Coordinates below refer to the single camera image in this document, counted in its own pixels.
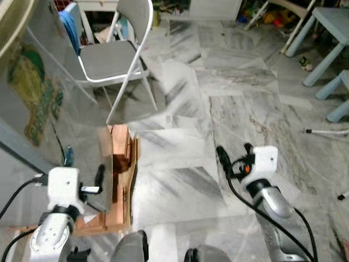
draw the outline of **marble floor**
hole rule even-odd
[[[304,87],[307,72],[298,60],[306,56],[316,65],[322,58],[309,40],[287,58],[278,52],[285,41],[273,27],[245,32],[221,21],[162,21],[152,29],[142,56],[159,111],[134,81],[113,118],[141,141],[131,230],[147,232],[151,262],[183,261],[189,247],[205,243],[232,261],[270,261],[253,212],[232,195],[215,155],[223,145],[236,159],[247,141],[278,147],[272,184],[308,219],[319,261],[345,261],[349,202],[336,196],[349,189],[349,139],[304,129],[348,128],[347,118],[329,124],[324,117],[347,92],[316,100],[315,92],[338,72],[328,70],[314,87]],[[109,87],[110,96],[118,88]],[[94,94],[107,115],[103,92]],[[93,248],[89,261],[107,261],[120,237],[73,242]]]

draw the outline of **gray chair seat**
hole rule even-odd
[[[90,79],[104,79],[126,75],[135,54],[129,41],[116,41],[87,45],[81,49],[80,57]]]

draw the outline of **blue towel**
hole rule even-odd
[[[59,17],[61,18],[62,23],[64,24],[65,30],[67,30],[70,41],[73,45],[73,48],[77,55],[79,55],[79,38],[77,36],[77,30],[74,23],[74,18],[67,11],[60,11]]]

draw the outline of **light blue stool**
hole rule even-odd
[[[315,19],[319,21],[338,41],[338,45],[321,61],[321,63],[304,79],[305,86],[313,86],[345,46],[349,45],[349,9],[317,7],[311,18],[299,32],[296,39],[286,51],[292,57],[299,48]]]
[[[348,84],[348,70],[343,70],[335,79],[330,83],[322,87],[316,94],[316,98],[319,100],[325,100],[335,89],[341,84],[349,88]],[[329,113],[326,118],[330,122],[338,122],[349,112],[349,100],[338,106],[334,111]]]

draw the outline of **folding chair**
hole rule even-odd
[[[110,41],[112,32],[117,23],[119,14],[122,14],[132,25],[139,45],[124,40],[120,31],[119,41]],[[108,35],[108,43],[87,45],[81,48],[78,55],[83,73],[92,87],[102,87],[111,110],[106,123],[109,124],[121,97],[130,80],[141,79],[147,89],[155,110],[158,110],[147,76],[149,70],[142,58],[141,50],[148,37],[153,21],[153,5],[151,0],[120,0],[114,15],[112,26]],[[122,83],[120,91],[111,103],[105,86]]]
[[[262,8],[257,12],[255,17],[253,17],[253,19],[249,22],[249,24],[247,26],[245,26],[245,30],[249,30],[250,27],[260,18],[260,16],[263,14],[264,10],[268,7],[268,4],[277,4],[277,5],[285,7],[288,10],[294,12],[296,15],[299,16],[300,20],[299,20],[298,24],[296,25],[295,29],[293,30],[293,32],[291,33],[290,37],[288,38],[286,44],[280,50],[281,53],[285,53],[287,48],[289,47],[289,45],[293,41],[294,37],[296,36],[297,32],[299,31],[300,26],[302,25],[308,12],[310,11],[310,9],[312,8],[312,6],[314,5],[315,2],[316,2],[316,0],[311,0],[309,5],[307,6],[307,8],[304,8],[304,7],[296,5],[296,4],[292,3],[291,1],[287,1],[287,0],[267,0],[264,3],[264,5],[262,6]]]

